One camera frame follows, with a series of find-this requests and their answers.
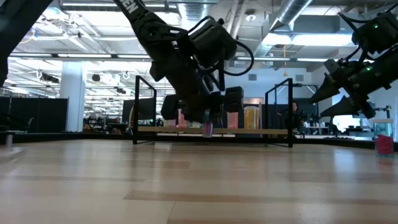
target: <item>pipe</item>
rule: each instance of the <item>pipe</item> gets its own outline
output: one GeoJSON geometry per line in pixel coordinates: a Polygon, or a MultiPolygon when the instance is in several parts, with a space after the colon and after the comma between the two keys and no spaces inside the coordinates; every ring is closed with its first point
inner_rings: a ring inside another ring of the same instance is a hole
{"type": "Polygon", "coordinates": [[[277,16],[270,31],[294,22],[312,0],[284,0],[280,4],[279,15],[277,16]]]}
{"type": "Polygon", "coordinates": [[[78,24],[82,24],[85,27],[87,27],[87,29],[89,29],[96,37],[100,37],[100,34],[94,30],[94,28],[92,26],[89,25],[89,23],[85,20],[85,18],[83,18],[81,15],[78,16],[78,24]]]}
{"type": "Polygon", "coordinates": [[[243,17],[245,15],[246,12],[246,8],[248,7],[248,3],[249,0],[243,0],[243,3],[241,5],[241,9],[239,10],[239,18],[238,21],[236,21],[236,24],[234,26],[234,30],[232,32],[232,38],[236,39],[236,36],[238,35],[239,32],[239,28],[241,27],[242,21],[243,21],[243,17]]]}
{"type": "Polygon", "coordinates": [[[239,4],[239,0],[234,0],[234,3],[231,7],[231,14],[229,17],[228,25],[226,28],[228,33],[231,33],[232,25],[234,24],[234,21],[235,21],[236,10],[238,9],[238,4],[239,4]]]}
{"type": "MultiPolygon", "coordinates": [[[[269,31],[292,24],[311,2],[312,0],[284,0],[280,5],[279,15],[269,31]]],[[[262,44],[261,42],[254,52],[255,57],[266,56],[272,47],[273,45],[262,44]]]]}
{"type": "Polygon", "coordinates": [[[209,13],[209,6],[206,4],[191,3],[177,4],[182,17],[181,25],[183,29],[190,29],[196,25],[199,20],[209,13]]]}
{"type": "Polygon", "coordinates": [[[108,51],[105,47],[101,46],[101,44],[98,43],[95,39],[93,39],[83,28],[79,27],[78,31],[81,32],[84,37],[87,37],[92,43],[98,45],[104,53],[107,54],[110,53],[110,51],[108,51]]]}

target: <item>robotic arm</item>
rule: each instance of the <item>robotic arm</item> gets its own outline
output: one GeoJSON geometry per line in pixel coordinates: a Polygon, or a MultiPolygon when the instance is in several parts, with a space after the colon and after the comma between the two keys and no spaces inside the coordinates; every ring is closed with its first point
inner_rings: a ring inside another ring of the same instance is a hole
{"type": "MultiPolygon", "coordinates": [[[[10,2],[17,1],[6,0],[1,7],[3,8],[5,4],[10,5],[10,2]]],[[[51,0],[19,0],[19,2],[21,5],[18,7],[21,9],[27,9],[28,4],[40,3],[40,7],[34,10],[28,8],[29,13],[33,13],[34,16],[29,18],[25,30],[21,30],[19,37],[14,39],[15,46],[11,51],[3,53],[2,58],[5,62],[51,0]]],[[[175,89],[176,95],[166,97],[165,102],[169,103],[164,103],[162,108],[165,119],[175,119],[178,104],[183,108],[185,119],[200,123],[219,119],[224,104],[230,112],[238,111],[242,107],[242,88],[226,89],[224,74],[237,76],[247,73],[254,63],[254,56],[249,48],[227,33],[222,26],[224,23],[222,19],[215,21],[207,16],[192,29],[185,30],[167,25],[155,13],[150,12],[142,0],[114,0],[114,2],[127,17],[138,41],[153,60],[150,68],[152,78],[159,81],[165,77],[175,89]],[[252,62],[245,71],[234,74],[224,71],[224,61],[235,55],[237,45],[249,52],[252,62]],[[215,71],[218,71],[218,80],[213,75],[215,71]],[[213,83],[219,91],[212,92],[213,83]],[[225,96],[221,96],[220,91],[226,91],[225,96]]],[[[17,16],[23,17],[19,14],[13,19],[18,20],[17,16]]],[[[7,37],[7,33],[0,31],[0,34],[7,37]]],[[[7,65],[2,65],[0,68],[4,70],[6,67],[7,65]]],[[[6,76],[7,71],[3,71],[0,78],[5,80],[6,76]]]]}
{"type": "Polygon", "coordinates": [[[389,89],[390,83],[398,79],[396,65],[398,62],[398,21],[391,14],[394,4],[386,12],[369,21],[351,19],[339,13],[339,16],[354,30],[352,41],[358,48],[346,58],[339,61],[327,60],[324,66],[329,71],[325,80],[310,102],[316,103],[339,93],[344,88],[349,97],[321,113],[321,116],[358,115],[362,110],[367,118],[375,116],[376,112],[366,101],[368,94],[384,87],[389,89]],[[357,28],[353,22],[363,24],[357,28]],[[362,49],[358,61],[349,61],[359,49],[362,49]],[[368,53],[381,54],[372,58],[368,53]]]}

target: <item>fluorescent light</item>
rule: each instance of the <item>fluorescent light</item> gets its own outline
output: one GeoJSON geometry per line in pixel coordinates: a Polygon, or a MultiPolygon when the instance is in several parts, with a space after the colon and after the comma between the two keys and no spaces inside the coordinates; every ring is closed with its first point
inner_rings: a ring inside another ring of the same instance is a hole
{"type": "MultiPolygon", "coordinates": [[[[245,60],[250,61],[251,57],[236,57],[236,60],[245,60]]],[[[254,61],[257,62],[288,62],[290,58],[281,58],[281,57],[255,57],[254,61]]]]}
{"type": "Polygon", "coordinates": [[[298,62],[326,62],[326,58],[298,58],[298,62]]]}
{"type": "Polygon", "coordinates": [[[63,6],[98,6],[98,7],[115,7],[115,3],[79,3],[79,2],[66,2],[63,6]]]}
{"type": "Polygon", "coordinates": [[[118,55],[118,58],[150,59],[149,55],[118,55]]]}
{"type": "Polygon", "coordinates": [[[173,87],[166,87],[166,86],[154,86],[156,90],[174,90],[173,87]]]}
{"type": "Polygon", "coordinates": [[[11,53],[10,57],[52,57],[52,55],[40,53],[11,53]]]}
{"type": "Polygon", "coordinates": [[[102,103],[100,100],[86,100],[85,103],[102,103]]]}
{"type": "Polygon", "coordinates": [[[292,43],[292,39],[288,35],[282,34],[267,34],[266,37],[262,40],[262,45],[277,45],[283,44],[288,45],[292,43]]]}
{"type": "Polygon", "coordinates": [[[16,82],[14,82],[14,81],[11,81],[11,80],[6,80],[6,81],[4,81],[4,82],[6,82],[6,83],[10,83],[10,84],[17,84],[16,82]]]}
{"type": "MultiPolygon", "coordinates": [[[[115,3],[81,3],[81,2],[66,2],[63,6],[93,6],[93,7],[116,7],[115,3]]],[[[146,7],[164,7],[163,4],[148,4],[146,7]]],[[[175,9],[176,5],[170,5],[169,8],[175,9]]]]}
{"type": "Polygon", "coordinates": [[[20,94],[28,94],[29,92],[23,88],[18,88],[18,87],[8,87],[9,91],[14,92],[14,93],[20,93],[20,94]]]}
{"type": "Polygon", "coordinates": [[[301,34],[296,35],[292,44],[306,46],[353,46],[351,34],[301,34]]]}
{"type": "Polygon", "coordinates": [[[111,58],[108,54],[58,54],[59,57],[75,57],[75,58],[111,58]]]}

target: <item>metal frame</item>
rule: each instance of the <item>metal frame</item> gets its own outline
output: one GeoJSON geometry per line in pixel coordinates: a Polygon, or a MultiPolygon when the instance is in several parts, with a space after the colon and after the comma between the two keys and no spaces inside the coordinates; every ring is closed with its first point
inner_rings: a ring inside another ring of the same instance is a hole
{"type": "Polygon", "coordinates": [[[268,129],[267,116],[268,116],[268,94],[274,91],[278,86],[281,86],[285,83],[288,83],[289,87],[289,122],[288,122],[288,130],[287,130],[287,139],[279,138],[272,139],[268,138],[268,134],[264,135],[264,138],[224,138],[224,137],[213,137],[213,138],[203,138],[203,137],[190,137],[190,136],[158,136],[156,132],[143,132],[146,134],[141,134],[138,128],[138,111],[139,111],[139,82],[143,81],[145,84],[149,86],[150,89],[154,90],[154,96],[156,97],[156,89],[147,83],[141,76],[136,77],[136,92],[135,92],[135,102],[134,102],[134,120],[133,120],[133,144],[137,144],[138,140],[143,141],[201,141],[201,142],[258,142],[258,143],[266,143],[266,144],[287,144],[288,147],[293,147],[293,130],[292,130],[292,117],[293,117],[293,80],[291,78],[286,79],[282,83],[278,84],[273,89],[266,92],[266,110],[265,110],[265,118],[266,125],[263,129],[268,129]]]}
{"type": "MultiPolygon", "coordinates": [[[[0,145],[6,143],[4,133],[0,133],[0,145]]],[[[77,139],[109,139],[109,140],[131,140],[130,136],[93,133],[24,133],[16,134],[13,143],[46,142],[46,141],[67,141],[77,139]]],[[[159,136],[158,141],[180,141],[180,142],[227,142],[227,143],[264,143],[262,138],[209,138],[184,136],[159,136]]],[[[280,139],[270,139],[268,143],[281,143],[280,139]]],[[[350,139],[294,139],[294,144],[324,144],[331,146],[356,147],[361,149],[374,150],[374,141],[358,141],[350,139]]],[[[398,152],[398,142],[394,142],[394,150],[398,152]]]]}
{"type": "MultiPolygon", "coordinates": [[[[301,86],[297,86],[297,87],[304,87],[306,86],[313,94],[315,94],[318,91],[318,85],[304,85],[304,84],[300,84],[301,86]],[[315,93],[310,89],[310,86],[314,86],[315,87],[315,93]]],[[[276,89],[275,89],[275,105],[278,104],[278,99],[277,99],[277,95],[280,93],[280,91],[277,93],[276,89]]],[[[319,105],[318,103],[316,104],[316,110],[317,110],[317,116],[319,116],[319,105]]]]}
{"type": "MultiPolygon", "coordinates": [[[[280,84],[276,84],[275,87],[273,87],[272,89],[270,89],[266,92],[266,94],[265,94],[266,109],[264,112],[264,119],[265,119],[265,127],[264,128],[266,128],[266,129],[268,128],[268,104],[269,104],[268,94],[272,91],[275,91],[275,103],[276,103],[277,102],[276,101],[276,94],[277,94],[276,89],[280,86],[286,86],[286,85],[288,86],[288,104],[289,104],[289,110],[288,110],[288,115],[287,115],[287,117],[288,117],[287,144],[288,144],[288,147],[293,147],[293,129],[292,129],[292,126],[293,126],[293,124],[292,124],[293,123],[293,105],[292,105],[293,104],[293,79],[292,78],[288,78],[285,81],[281,82],[280,84]]],[[[264,135],[264,139],[266,140],[266,142],[269,141],[267,134],[264,135]]]]}
{"type": "Polygon", "coordinates": [[[138,112],[139,112],[139,87],[140,87],[140,82],[144,82],[151,90],[154,91],[154,124],[153,126],[156,126],[156,96],[157,96],[157,90],[149,83],[147,80],[145,80],[142,76],[136,75],[136,82],[135,82],[135,92],[134,92],[134,119],[132,123],[132,143],[137,144],[138,140],[138,112]]]}

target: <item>floor plank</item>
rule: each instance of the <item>floor plank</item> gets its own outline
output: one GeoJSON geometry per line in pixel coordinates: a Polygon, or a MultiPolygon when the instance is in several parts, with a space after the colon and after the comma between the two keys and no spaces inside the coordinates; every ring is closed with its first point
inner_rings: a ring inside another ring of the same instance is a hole
{"type": "Polygon", "coordinates": [[[81,140],[0,160],[0,223],[398,223],[398,162],[337,146],[81,140]]]}

